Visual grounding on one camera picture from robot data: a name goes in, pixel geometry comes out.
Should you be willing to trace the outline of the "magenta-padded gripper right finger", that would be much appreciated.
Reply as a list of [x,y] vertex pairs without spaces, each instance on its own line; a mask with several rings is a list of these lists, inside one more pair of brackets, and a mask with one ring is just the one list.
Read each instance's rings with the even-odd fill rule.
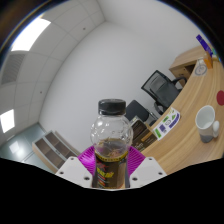
[[140,188],[166,176],[153,157],[145,157],[134,147],[129,148],[127,173],[131,188]]

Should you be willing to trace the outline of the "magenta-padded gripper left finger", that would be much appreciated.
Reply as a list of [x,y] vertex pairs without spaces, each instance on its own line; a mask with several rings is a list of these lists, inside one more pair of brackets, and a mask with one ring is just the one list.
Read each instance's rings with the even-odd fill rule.
[[84,188],[91,188],[96,171],[94,147],[91,146],[78,157],[70,156],[56,175]]

